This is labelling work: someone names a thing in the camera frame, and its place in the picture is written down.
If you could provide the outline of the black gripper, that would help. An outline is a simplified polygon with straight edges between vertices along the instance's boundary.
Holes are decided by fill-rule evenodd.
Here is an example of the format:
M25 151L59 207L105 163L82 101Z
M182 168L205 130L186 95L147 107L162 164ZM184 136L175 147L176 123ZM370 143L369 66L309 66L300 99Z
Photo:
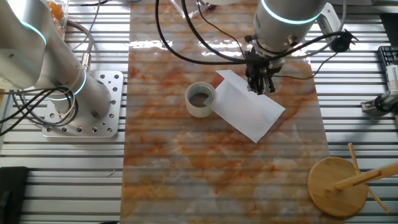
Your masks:
M248 80L248 89L257 95L261 95L262 83L260 78L262 78L264 85L263 94L274 93L275 86L272 78L282 70L285 60L277 59L264 62L264 58L256 52L254 47L246 50L244 55L247 60L255 60L255 62L246 65L245 75Z

